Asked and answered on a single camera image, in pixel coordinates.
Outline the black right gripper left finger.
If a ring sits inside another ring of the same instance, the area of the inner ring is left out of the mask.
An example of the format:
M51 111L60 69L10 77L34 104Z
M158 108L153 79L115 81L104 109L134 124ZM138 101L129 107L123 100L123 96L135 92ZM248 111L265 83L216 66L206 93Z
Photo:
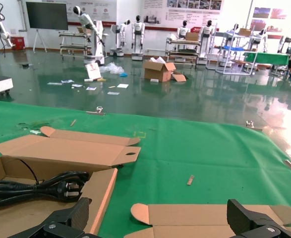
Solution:
M17 234L13 238L94 238L95 235L84 232L89 219L91 199L80 198L67 209L56 210L42 223Z

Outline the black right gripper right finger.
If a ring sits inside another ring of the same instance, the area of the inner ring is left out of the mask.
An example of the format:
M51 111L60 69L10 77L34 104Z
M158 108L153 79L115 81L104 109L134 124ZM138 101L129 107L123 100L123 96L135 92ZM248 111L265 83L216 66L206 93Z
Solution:
M291 238L291 231L266 214L246 209L235 199L227 201L227 222L236 238Z

